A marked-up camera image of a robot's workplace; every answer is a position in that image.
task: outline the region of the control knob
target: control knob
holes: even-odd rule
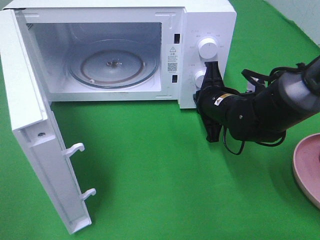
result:
[[[198,43],[199,55],[203,59],[212,59],[218,53],[218,42],[207,37]]]
[[[201,70],[194,75],[194,83],[197,89],[201,88],[202,82],[204,81],[205,74],[206,74],[206,71]]]

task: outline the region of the black cable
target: black cable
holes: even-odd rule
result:
[[[287,132],[284,131],[283,136],[281,137],[281,139],[276,142],[276,143],[264,143],[264,142],[260,142],[260,141],[256,141],[256,144],[262,145],[262,146],[266,146],[266,147],[276,147],[279,146],[280,144],[282,144],[286,138]]]
[[[274,80],[278,79],[281,76],[282,72],[280,73],[279,71],[277,71],[267,76],[255,71],[244,69],[241,74],[245,77],[245,79],[247,79],[249,83],[256,87],[255,92],[259,93],[266,88],[265,82],[267,82],[269,86]]]
[[[225,146],[225,148],[226,148],[230,153],[232,153],[232,154],[234,154],[234,155],[240,155],[240,154],[242,153],[244,147],[245,147],[245,143],[246,143],[246,142],[245,142],[245,141],[242,141],[241,147],[240,147],[239,151],[238,151],[237,153],[235,153],[235,152],[231,151],[231,150],[228,148],[226,136],[227,136],[227,128],[226,128],[225,126],[223,126],[223,145]]]
[[[320,56],[318,56],[311,63],[314,63],[319,58],[320,58]],[[257,87],[257,86],[264,85],[264,84],[261,84],[258,81],[253,80],[253,78],[258,79],[258,80],[262,80],[264,82],[267,82],[268,85],[269,85],[274,80],[278,79],[283,72],[300,73],[303,70],[305,70],[308,66],[310,66],[311,63],[309,63],[308,65],[304,64],[303,62],[297,63],[296,64],[297,68],[288,67],[288,66],[276,67],[276,68],[272,69],[272,71],[270,72],[269,76],[261,74],[261,73],[257,73],[255,71],[248,70],[248,69],[244,69],[241,73],[248,80],[248,82],[250,82],[252,85]]]

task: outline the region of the qr code label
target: qr code label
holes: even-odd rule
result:
[[[168,63],[168,72],[176,72],[178,69],[178,63],[177,62],[169,62]]]

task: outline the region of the yellow label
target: yellow label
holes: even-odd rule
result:
[[[229,97],[231,95],[234,95],[234,94],[225,93],[225,94],[221,95],[220,97],[217,98],[217,100],[215,100],[214,105],[219,106],[219,104],[222,102],[223,99],[225,99],[226,97]]]

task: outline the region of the white wall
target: white wall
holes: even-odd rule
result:
[[[0,0],[0,10],[3,9],[8,3],[10,3],[12,0]]]
[[[265,0],[320,46],[320,0]]]

